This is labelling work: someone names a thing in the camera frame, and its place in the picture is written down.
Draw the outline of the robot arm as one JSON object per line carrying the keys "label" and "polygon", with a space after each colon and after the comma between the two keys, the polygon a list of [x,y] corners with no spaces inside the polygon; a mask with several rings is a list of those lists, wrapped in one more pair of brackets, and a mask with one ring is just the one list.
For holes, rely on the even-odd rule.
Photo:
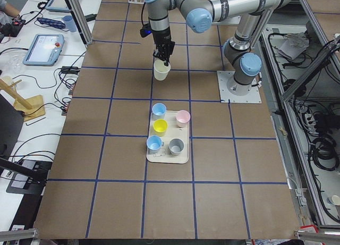
{"label": "robot arm", "polygon": [[169,66],[175,42],[171,39],[168,13],[179,9],[186,25],[195,33],[207,31],[214,22],[240,16],[233,37],[223,46],[224,56],[234,68],[227,82],[228,90],[237,96],[249,93],[262,66],[258,55],[250,52],[271,16],[271,12],[291,0],[145,0],[150,30],[156,45],[153,56]]}

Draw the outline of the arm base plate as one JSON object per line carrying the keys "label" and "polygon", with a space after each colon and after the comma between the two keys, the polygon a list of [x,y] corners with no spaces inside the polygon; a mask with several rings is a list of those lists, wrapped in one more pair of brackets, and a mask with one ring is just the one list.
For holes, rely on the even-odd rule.
{"label": "arm base plate", "polygon": [[240,85],[234,80],[234,71],[217,71],[220,101],[222,103],[261,104],[260,81],[253,77],[252,84]]}

